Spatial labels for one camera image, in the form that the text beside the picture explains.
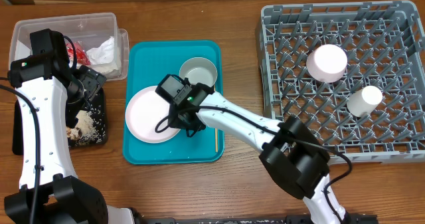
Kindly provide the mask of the red snack wrapper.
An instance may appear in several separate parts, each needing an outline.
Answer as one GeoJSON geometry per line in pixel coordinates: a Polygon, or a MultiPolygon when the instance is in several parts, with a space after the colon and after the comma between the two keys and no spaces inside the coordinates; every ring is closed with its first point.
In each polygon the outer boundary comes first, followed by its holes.
{"type": "MultiPolygon", "coordinates": [[[[88,58],[88,55],[86,54],[81,41],[73,42],[74,47],[76,48],[76,61],[77,66],[90,66],[90,60],[88,58]]],[[[70,43],[66,44],[66,49],[68,52],[68,56],[70,59],[70,66],[73,64],[73,58],[74,58],[74,49],[72,48],[72,45],[70,43]]]]}

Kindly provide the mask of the white napkin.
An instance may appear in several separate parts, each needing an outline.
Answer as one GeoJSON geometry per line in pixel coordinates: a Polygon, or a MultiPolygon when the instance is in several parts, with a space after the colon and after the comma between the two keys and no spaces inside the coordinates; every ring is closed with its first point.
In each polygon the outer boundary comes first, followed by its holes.
{"type": "Polygon", "coordinates": [[[94,47],[86,51],[90,61],[90,68],[103,75],[112,75],[113,72],[120,71],[121,63],[119,60],[118,49],[115,47],[115,37],[111,36],[99,47],[94,47]]]}

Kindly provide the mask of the large white plate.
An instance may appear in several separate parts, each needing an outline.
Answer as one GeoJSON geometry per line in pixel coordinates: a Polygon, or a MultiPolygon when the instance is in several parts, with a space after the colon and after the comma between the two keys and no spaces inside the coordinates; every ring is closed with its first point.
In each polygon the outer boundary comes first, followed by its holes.
{"type": "Polygon", "coordinates": [[[169,114],[169,103],[156,92],[156,86],[149,86],[136,93],[126,108],[126,125],[130,133],[142,142],[157,144],[170,140],[179,129],[166,128],[155,131],[156,125],[169,114]]]}

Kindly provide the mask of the grey shallow bowl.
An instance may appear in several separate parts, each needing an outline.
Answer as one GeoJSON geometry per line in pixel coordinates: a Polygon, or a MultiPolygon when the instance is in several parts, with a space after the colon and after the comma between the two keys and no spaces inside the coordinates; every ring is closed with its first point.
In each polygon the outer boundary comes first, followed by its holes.
{"type": "Polygon", "coordinates": [[[186,60],[179,70],[181,78],[187,78],[191,84],[202,83],[213,87],[218,78],[218,71],[212,61],[203,57],[186,60]]]}

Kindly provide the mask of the brown food scrap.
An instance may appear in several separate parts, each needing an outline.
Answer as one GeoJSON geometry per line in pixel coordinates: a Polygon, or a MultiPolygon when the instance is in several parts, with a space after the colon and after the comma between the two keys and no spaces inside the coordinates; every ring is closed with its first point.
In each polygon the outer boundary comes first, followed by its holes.
{"type": "Polygon", "coordinates": [[[82,137],[82,131],[80,128],[66,128],[67,138],[73,141],[78,141],[82,137]]]}

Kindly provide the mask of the small white plate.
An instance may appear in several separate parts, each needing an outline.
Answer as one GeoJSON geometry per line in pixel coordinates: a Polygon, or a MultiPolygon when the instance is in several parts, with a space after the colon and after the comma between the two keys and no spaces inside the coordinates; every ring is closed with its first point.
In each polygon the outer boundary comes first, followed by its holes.
{"type": "Polygon", "coordinates": [[[340,80],[347,67],[347,55],[337,45],[321,45],[307,58],[309,75],[320,82],[332,83],[340,80]]]}

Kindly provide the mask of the grey dishwasher rack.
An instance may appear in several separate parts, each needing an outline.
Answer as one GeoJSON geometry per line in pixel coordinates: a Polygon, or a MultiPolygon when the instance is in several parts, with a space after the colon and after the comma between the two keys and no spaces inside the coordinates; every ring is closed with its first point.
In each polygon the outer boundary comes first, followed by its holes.
{"type": "Polygon", "coordinates": [[[424,161],[424,29],[413,2],[267,5],[256,36],[266,117],[298,117],[353,162],[424,161]],[[348,59],[334,83],[315,80],[305,65],[328,44],[348,59]],[[366,86],[383,98],[356,117],[347,102],[366,86]]]}

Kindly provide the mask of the white paper cup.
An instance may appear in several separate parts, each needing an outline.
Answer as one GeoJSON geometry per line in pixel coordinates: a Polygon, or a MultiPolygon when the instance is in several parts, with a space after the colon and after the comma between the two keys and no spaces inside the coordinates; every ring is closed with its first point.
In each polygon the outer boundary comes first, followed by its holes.
{"type": "Polygon", "coordinates": [[[383,94],[376,86],[366,86],[350,95],[347,102],[348,111],[362,117],[370,114],[382,101],[383,94]]]}

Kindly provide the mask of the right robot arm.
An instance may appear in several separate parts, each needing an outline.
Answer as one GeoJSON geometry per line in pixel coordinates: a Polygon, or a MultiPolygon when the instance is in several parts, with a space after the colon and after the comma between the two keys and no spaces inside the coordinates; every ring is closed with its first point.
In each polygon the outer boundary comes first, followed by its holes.
{"type": "Polygon", "coordinates": [[[285,121],[245,110],[206,84],[168,74],[155,89],[169,103],[169,113],[155,132],[168,128],[186,131],[188,137],[205,128],[221,130],[248,144],[274,183],[302,200],[313,223],[349,223],[350,216],[337,201],[329,177],[333,150],[322,146],[308,127],[295,116],[285,121]]]}

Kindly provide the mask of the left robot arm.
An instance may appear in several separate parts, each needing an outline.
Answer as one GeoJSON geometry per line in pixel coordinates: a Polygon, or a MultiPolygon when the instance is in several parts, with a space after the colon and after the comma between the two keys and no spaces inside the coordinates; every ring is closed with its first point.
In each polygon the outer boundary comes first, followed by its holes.
{"type": "Polygon", "coordinates": [[[23,169],[19,191],[4,198],[14,223],[143,223],[132,208],[106,204],[101,192],[78,179],[67,128],[89,109],[106,77],[78,66],[69,38],[43,29],[30,34],[32,54],[11,63],[1,89],[17,96],[21,111],[23,169]]]}

